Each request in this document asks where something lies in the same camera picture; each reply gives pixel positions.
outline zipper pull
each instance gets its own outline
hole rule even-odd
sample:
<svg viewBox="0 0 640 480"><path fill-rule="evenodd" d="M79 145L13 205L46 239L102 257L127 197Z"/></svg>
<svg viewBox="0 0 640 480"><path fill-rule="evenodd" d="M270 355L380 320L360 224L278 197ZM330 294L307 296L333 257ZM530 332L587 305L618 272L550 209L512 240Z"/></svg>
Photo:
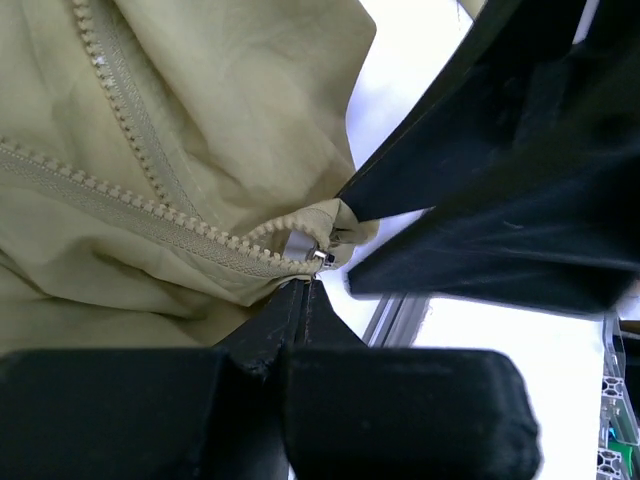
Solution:
<svg viewBox="0 0 640 480"><path fill-rule="evenodd" d="M331 268L336 264L336 257L324 250L313 249L309 255L309 260L322 260L322 268Z"/></svg>

